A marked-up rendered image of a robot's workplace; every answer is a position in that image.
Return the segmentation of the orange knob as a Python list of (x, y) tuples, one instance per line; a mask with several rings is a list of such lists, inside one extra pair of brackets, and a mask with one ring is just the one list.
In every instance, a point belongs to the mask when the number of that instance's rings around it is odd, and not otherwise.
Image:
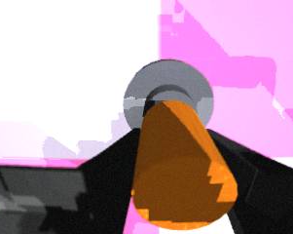
[(166, 230), (199, 229), (219, 220), (237, 184), (197, 112), (178, 100), (153, 105), (141, 125), (131, 202)]

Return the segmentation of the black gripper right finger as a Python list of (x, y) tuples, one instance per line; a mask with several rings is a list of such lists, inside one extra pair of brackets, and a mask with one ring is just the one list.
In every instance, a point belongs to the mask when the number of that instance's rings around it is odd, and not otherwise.
[(235, 234), (293, 234), (293, 167), (205, 129), (237, 184), (227, 212)]

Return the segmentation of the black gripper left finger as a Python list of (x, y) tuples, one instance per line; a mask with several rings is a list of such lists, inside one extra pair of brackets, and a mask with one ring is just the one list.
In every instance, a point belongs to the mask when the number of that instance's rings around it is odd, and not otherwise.
[(140, 132), (77, 167), (0, 163), (0, 210), (75, 215), (85, 234), (124, 234)]

